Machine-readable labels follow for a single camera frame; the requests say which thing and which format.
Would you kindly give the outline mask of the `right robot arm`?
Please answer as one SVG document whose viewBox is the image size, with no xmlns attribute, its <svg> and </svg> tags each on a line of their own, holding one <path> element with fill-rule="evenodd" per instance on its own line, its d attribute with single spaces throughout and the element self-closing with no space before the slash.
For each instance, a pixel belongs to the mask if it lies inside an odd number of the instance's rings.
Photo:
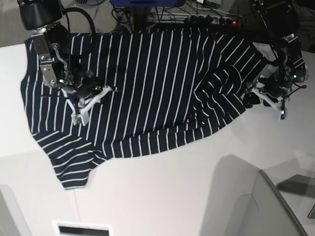
<svg viewBox="0 0 315 236">
<path fill-rule="evenodd" d="M 92 53 L 96 44 L 96 30 L 91 16 L 78 7 L 64 8 L 59 0 L 19 0 L 17 4 L 25 29 L 34 31 L 31 37 L 39 57 L 44 85 L 61 89 L 72 110 L 72 123 L 86 126 L 94 104 L 109 92 L 116 91 L 91 70 L 84 71 L 79 62 Z M 91 44 L 79 55 L 71 52 L 70 29 L 59 22 L 70 12 L 81 13 L 91 28 Z"/>
</svg>

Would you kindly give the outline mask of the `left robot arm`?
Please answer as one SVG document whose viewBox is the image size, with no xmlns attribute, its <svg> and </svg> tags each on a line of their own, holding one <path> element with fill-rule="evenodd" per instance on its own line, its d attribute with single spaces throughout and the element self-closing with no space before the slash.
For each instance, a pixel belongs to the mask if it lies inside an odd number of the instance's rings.
<svg viewBox="0 0 315 236">
<path fill-rule="evenodd" d="M 302 58 L 301 42 L 296 32 L 299 20 L 290 0 L 252 0 L 251 7 L 260 14 L 268 35 L 267 44 L 275 60 L 267 63 L 277 70 L 265 77 L 260 75 L 247 83 L 244 105 L 251 108 L 263 103 L 273 108 L 281 120 L 287 116 L 286 103 L 297 89 L 305 89 L 308 68 Z"/>
</svg>

